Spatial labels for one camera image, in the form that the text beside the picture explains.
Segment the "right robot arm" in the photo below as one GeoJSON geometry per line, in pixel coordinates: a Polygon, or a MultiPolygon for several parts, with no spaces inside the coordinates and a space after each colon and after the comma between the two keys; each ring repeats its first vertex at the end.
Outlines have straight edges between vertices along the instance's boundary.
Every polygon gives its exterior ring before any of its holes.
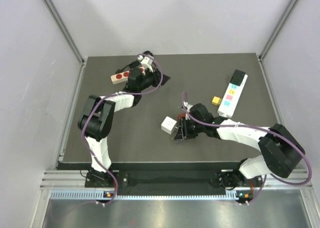
{"type": "Polygon", "coordinates": [[[227,117],[214,117],[201,103],[183,102],[182,108],[185,113],[178,118],[175,140],[190,140],[204,133],[210,138],[237,142],[260,152],[255,158],[241,160],[231,172],[220,176],[221,184],[227,188],[245,186],[251,179],[265,175],[288,178],[305,159],[304,149],[282,124],[257,127],[227,117]]]}

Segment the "white cube socket adapter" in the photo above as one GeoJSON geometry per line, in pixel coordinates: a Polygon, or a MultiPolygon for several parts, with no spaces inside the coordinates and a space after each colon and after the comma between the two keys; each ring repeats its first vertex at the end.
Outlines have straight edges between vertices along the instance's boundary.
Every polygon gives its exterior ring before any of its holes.
{"type": "Polygon", "coordinates": [[[177,120],[166,116],[161,123],[161,130],[172,135],[177,126],[177,120]]]}

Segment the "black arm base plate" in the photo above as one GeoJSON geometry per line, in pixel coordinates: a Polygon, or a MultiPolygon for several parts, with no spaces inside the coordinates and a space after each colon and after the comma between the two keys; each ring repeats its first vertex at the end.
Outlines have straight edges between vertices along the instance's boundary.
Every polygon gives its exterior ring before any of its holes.
{"type": "Polygon", "coordinates": [[[129,188],[136,185],[146,184],[204,184],[213,188],[235,188],[259,186],[262,182],[260,177],[253,179],[241,178],[232,172],[217,170],[148,170],[148,171],[112,171],[119,188],[129,188]]]}

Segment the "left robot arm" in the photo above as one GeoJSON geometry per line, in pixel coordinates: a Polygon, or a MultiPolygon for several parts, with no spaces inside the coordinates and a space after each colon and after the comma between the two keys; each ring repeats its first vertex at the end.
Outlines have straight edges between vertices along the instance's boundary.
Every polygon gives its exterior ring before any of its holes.
{"type": "Polygon", "coordinates": [[[78,120],[81,138],[89,148],[91,167],[86,175],[87,188],[104,188],[116,185],[115,176],[110,171],[111,159],[108,152],[108,135],[111,131],[114,114],[126,108],[135,107],[141,100],[144,90],[161,87],[170,80],[159,69],[154,72],[142,71],[139,67],[129,70],[124,88],[110,96],[90,95],[78,120]]]}

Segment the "white power strip coloured sockets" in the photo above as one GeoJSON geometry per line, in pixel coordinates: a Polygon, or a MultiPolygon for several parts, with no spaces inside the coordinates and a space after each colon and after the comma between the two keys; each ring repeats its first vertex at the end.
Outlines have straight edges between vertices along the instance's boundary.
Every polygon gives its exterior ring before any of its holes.
{"type": "Polygon", "coordinates": [[[226,92],[222,98],[221,104],[218,108],[218,114],[223,117],[231,118],[236,110],[243,88],[247,81],[248,75],[244,76],[244,79],[240,86],[233,85],[229,82],[226,92]]]}

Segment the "beige power strip red sockets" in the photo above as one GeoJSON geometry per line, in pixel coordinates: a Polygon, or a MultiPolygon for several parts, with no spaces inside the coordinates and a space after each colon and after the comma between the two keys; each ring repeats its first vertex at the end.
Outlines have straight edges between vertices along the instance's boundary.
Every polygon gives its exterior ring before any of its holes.
{"type": "Polygon", "coordinates": [[[114,74],[111,76],[112,84],[119,84],[123,82],[127,82],[128,79],[132,79],[134,76],[145,75],[145,69],[141,67],[134,67],[129,69],[128,71],[121,72],[118,74],[114,74]]]}

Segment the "red patterned plug adapter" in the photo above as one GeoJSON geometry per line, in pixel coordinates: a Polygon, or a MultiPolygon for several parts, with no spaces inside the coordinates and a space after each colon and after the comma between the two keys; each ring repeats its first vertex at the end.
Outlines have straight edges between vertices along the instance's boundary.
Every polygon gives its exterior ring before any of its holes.
{"type": "Polygon", "coordinates": [[[178,114],[178,116],[177,116],[177,121],[179,122],[181,118],[185,118],[185,117],[186,117],[186,113],[185,113],[185,112],[180,113],[180,114],[178,114]]]}

